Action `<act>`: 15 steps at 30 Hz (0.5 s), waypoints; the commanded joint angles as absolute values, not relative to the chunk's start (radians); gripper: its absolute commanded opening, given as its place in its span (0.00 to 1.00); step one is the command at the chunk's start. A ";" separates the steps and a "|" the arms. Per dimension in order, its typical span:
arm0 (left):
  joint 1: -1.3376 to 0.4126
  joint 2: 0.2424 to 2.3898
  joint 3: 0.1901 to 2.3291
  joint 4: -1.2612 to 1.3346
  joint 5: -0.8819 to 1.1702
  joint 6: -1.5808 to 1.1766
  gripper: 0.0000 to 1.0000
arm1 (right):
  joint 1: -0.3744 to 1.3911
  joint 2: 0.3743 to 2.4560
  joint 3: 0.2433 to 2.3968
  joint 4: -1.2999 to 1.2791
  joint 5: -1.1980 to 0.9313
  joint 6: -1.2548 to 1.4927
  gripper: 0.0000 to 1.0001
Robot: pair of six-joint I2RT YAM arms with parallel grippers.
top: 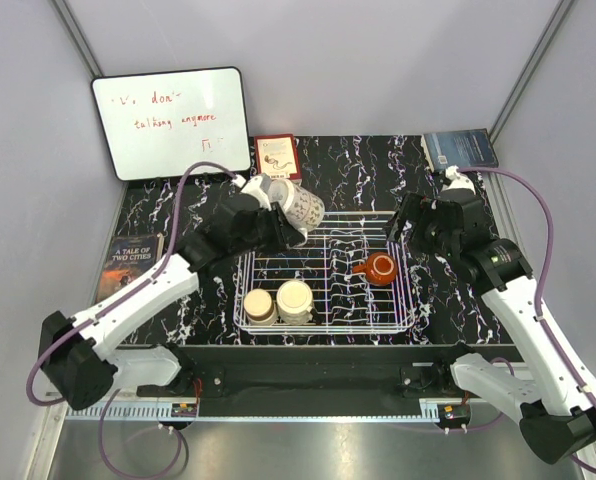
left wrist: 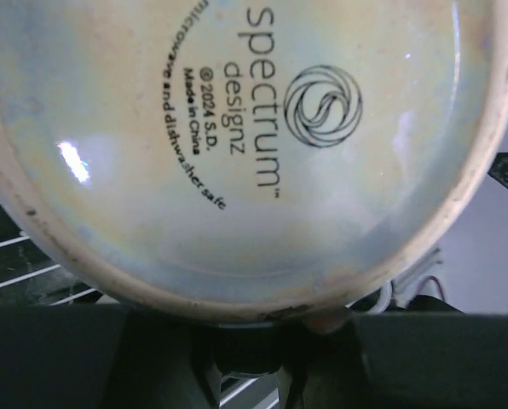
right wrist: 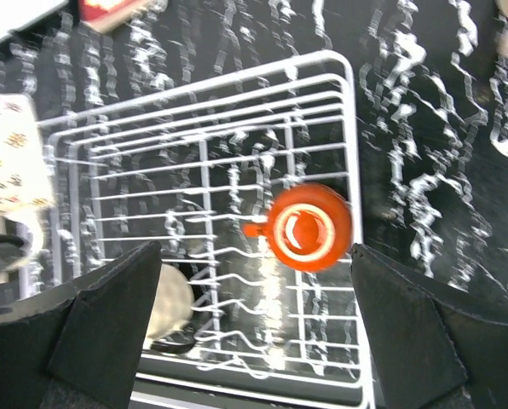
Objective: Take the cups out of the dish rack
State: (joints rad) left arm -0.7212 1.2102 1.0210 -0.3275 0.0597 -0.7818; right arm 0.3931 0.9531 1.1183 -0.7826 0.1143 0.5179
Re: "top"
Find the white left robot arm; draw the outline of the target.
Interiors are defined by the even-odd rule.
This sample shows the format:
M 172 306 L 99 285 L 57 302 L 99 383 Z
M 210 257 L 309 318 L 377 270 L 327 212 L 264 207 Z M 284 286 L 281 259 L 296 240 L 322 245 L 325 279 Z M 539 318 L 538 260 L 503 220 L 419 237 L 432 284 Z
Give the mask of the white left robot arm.
M 123 350 L 123 341 L 176 300 L 197 292 L 225 261 L 251 251 L 282 253 L 304 243 L 309 230 L 277 202 L 264 207 L 247 194 L 227 199 L 172 252 L 112 296 L 71 317 L 59 311 L 49 315 L 32 370 L 43 372 L 76 411 L 120 389 L 186 394 L 194 384 L 194 362 L 180 348 Z

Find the floral iridescent white mug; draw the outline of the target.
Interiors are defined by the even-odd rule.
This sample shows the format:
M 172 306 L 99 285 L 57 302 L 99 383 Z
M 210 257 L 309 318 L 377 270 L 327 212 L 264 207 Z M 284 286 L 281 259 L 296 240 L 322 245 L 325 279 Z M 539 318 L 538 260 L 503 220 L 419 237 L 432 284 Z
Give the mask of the floral iridescent white mug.
M 288 222 L 305 239 L 323 221 L 325 215 L 323 201 L 288 179 L 273 180 L 268 197 L 271 203 L 279 204 Z

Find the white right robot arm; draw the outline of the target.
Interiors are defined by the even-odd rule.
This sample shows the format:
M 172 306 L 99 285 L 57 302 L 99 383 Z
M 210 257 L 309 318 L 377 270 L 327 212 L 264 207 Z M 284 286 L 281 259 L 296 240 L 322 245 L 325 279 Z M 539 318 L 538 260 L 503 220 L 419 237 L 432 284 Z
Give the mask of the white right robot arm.
M 463 188 L 436 199 L 408 193 L 384 231 L 411 252 L 446 260 L 501 321 L 531 373 L 522 381 L 459 344 L 432 371 L 438 393 L 462 390 L 487 401 L 548 464 L 596 442 L 596 378 L 536 299 L 537 281 L 519 247 L 492 234 L 479 196 Z

